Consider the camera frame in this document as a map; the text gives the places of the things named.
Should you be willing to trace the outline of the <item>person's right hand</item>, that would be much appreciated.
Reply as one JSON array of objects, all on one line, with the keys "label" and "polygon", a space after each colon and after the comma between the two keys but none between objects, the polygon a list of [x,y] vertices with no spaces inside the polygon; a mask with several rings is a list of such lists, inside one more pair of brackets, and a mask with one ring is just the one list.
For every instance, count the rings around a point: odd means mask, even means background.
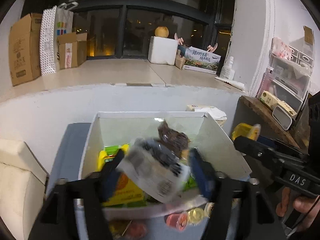
[{"label": "person's right hand", "polygon": [[[281,202],[276,207],[276,214],[279,217],[284,217],[287,212],[290,203],[290,194],[291,189],[284,187],[281,194]],[[310,228],[319,213],[319,196],[315,199],[299,196],[293,201],[292,206],[296,211],[306,215],[297,228],[297,232],[304,231]]]}]

